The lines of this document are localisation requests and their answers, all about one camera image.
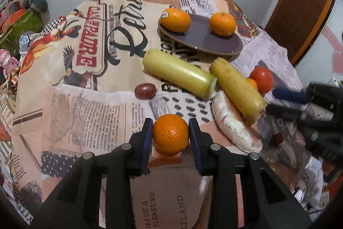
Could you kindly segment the red tomato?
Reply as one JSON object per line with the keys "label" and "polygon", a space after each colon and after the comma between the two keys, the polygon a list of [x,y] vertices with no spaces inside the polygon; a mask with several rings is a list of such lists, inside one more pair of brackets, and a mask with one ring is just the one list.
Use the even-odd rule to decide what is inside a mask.
{"label": "red tomato", "polygon": [[258,91],[262,95],[269,93],[274,86],[274,77],[265,67],[256,67],[250,73],[249,78],[256,82]]}

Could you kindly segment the yellow sugarcane piece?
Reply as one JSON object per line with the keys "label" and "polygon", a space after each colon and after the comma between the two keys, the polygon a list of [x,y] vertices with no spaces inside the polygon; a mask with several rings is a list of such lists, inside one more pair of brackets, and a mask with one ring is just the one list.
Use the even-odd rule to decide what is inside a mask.
{"label": "yellow sugarcane piece", "polygon": [[267,103],[257,89],[228,61],[218,57],[209,67],[223,91],[235,104],[249,124],[263,115]]}

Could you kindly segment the small orange kumquat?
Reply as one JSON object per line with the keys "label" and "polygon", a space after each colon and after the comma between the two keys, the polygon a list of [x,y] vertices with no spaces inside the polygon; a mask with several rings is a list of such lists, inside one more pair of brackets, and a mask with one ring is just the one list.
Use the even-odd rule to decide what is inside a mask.
{"label": "small orange kumquat", "polygon": [[249,84],[251,86],[253,86],[254,89],[258,90],[258,86],[257,86],[257,83],[254,79],[251,79],[251,78],[247,78],[247,82],[249,82]]}

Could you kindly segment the yellow-green sugarcane piece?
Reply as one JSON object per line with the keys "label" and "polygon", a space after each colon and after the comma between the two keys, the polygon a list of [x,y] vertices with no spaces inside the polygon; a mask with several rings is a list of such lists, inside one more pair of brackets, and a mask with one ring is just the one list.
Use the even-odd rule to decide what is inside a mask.
{"label": "yellow-green sugarcane piece", "polygon": [[147,73],[179,86],[203,100],[210,99],[215,91],[215,76],[157,49],[146,52],[142,65]]}

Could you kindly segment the orange mandarin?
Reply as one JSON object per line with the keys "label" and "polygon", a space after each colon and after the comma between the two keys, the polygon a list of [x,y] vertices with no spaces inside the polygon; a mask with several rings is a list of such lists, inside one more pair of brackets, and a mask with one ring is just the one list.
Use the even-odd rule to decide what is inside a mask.
{"label": "orange mandarin", "polygon": [[175,156],[188,145],[187,123],[176,114],[160,116],[153,124],[153,143],[160,155]]}

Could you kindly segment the dark red grape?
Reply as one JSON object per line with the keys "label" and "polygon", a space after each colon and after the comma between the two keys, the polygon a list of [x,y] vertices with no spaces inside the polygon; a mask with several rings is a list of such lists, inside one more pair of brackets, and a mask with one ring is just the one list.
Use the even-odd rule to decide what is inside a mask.
{"label": "dark red grape", "polygon": [[135,87],[134,94],[138,99],[152,99],[156,95],[156,86],[151,83],[139,84]]}

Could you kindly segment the round orange on plate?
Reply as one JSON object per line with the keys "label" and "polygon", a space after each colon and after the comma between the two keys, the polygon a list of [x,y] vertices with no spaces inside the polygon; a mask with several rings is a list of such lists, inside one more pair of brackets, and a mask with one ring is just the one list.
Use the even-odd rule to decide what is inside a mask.
{"label": "round orange on plate", "polygon": [[212,32],[219,36],[229,37],[235,33],[237,23],[231,14],[218,12],[209,19],[209,27]]}

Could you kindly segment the dark purple plate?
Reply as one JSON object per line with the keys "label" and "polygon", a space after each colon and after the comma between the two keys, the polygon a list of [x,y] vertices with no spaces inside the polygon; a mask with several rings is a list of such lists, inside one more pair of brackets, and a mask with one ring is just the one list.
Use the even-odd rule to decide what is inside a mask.
{"label": "dark purple plate", "polygon": [[192,49],[220,56],[240,54],[243,44],[236,33],[229,37],[221,37],[211,31],[208,18],[200,15],[190,15],[190,17],[190,28],[184,33],[170,31],[160,24],[160,21],[158,26],[162,33]]}

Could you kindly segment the brown wooden door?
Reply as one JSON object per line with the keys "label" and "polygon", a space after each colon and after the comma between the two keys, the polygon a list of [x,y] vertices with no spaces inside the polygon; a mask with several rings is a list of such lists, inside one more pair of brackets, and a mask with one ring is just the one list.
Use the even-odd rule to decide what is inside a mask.
{"label": "brown wooden door", "polygon": [[288,51],[293,65],[319,36],[335,0],[278,0],[265,31]]}

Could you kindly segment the printed newspaper tablecloth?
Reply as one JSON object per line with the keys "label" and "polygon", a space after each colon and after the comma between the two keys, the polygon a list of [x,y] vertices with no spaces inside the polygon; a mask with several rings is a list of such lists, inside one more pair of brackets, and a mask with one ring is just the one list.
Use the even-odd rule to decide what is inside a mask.
{"label": "printed newspaper tablecloth", "polygon": [[[185,46],[162,33],[158,21],[167,8],[208,19],[231,14],[242,41],[239,55],[220,56]],[[32,215],[31,228],[43,228],[42,205],[86,152],[104,155],[128,143],[146,118],[154,122],[176,114],[195,118],[202,132],[231,153],[247,156],[219,130],[211,103],[223,91],[203,100],[144,70],[142,59],[157,49],[209,71],[224,58],[246,79],[259,66],[274,77],[274,86],[303,88],[287,50],[252,23],[232,0],[85,0],[49,33],[37,37],[19,72],[12,122],[11,171]],[[151,83],[152,99],[138,99],[134,90]],[[303,208],[323,184],[322,165],[310,155],[292,122],[264,111],[256,123],[263,148],[257,153],[277,174]],[[172,157],[154,146],[148,167],[130,179],[135,228],[209,228],[211,176],[195,167],[190,138]],[[311,191],[295,195],[296,190]]]}

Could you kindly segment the orange with sticker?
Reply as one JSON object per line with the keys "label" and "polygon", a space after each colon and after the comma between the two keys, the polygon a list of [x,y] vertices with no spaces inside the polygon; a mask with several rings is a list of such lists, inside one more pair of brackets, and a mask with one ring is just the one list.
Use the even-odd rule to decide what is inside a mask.
{"label": "orange with sticker", "polygon": [[190,15],[177,8],[167,8],[160,15],[159,23],[175,33],[184,33],[191,26]]}

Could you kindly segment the pink toy figure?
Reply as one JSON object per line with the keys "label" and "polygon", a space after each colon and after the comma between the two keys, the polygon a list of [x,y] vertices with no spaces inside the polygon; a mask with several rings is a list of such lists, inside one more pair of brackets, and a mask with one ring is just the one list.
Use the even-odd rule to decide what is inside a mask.
{"label": "pink toy figure", "polygon": [[11,53],[7,49],[0,50],[0,64],[3,68],[3,75],[5,78],[11,73],[11,71],[19,66],[19,61],[11,56]]}

